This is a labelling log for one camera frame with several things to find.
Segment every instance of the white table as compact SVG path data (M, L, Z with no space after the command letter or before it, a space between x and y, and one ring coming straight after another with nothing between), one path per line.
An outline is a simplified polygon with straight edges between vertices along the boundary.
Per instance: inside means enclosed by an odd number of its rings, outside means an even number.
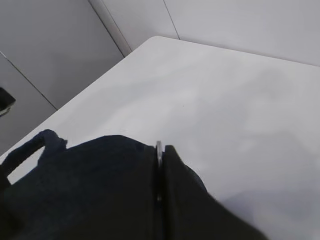
M153 37L12 149L44 129L68 147L114 134L162 140L270 239L320 239L319 67Z

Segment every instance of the cabinet door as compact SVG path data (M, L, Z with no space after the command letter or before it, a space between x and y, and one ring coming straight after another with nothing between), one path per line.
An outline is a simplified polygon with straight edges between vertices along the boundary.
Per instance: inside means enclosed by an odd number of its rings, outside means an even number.
M88 0L0 0L0 49L60 108L122 58Z
M0 117L0 155L55 112L55 108L0 54L0 88L15 98Z

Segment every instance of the white cabinet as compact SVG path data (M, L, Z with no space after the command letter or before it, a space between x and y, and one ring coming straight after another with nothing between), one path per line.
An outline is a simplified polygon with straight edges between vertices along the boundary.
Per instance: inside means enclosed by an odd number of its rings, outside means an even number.
M1 54L0 88L16 100L0 117L1 155L56 110Z
M0 50L60 108L123 56L87 0L1 0Z
M165 2L182 40L320 66L318 0Z
M90 0L101 18L111 15L132 50L153 36L178 38L163 0Z

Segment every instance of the black object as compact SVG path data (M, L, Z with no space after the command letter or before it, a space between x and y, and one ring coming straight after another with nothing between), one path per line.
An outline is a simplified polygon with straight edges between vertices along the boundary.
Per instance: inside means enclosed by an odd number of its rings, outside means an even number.
M13 185L6 176L45 146ZM166 146L104 136L66 149L40 132L2 164L1 240L265 240L214 198Z
M16 99L0 87L0 117L7 114Z

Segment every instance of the metal ring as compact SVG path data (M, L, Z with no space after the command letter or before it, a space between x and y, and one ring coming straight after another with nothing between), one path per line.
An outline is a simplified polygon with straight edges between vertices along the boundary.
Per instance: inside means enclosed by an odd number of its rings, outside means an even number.
M156 141L156 156L157 156L157 160L158 160L158 167L161 168L162 164L163 164L161 141Z

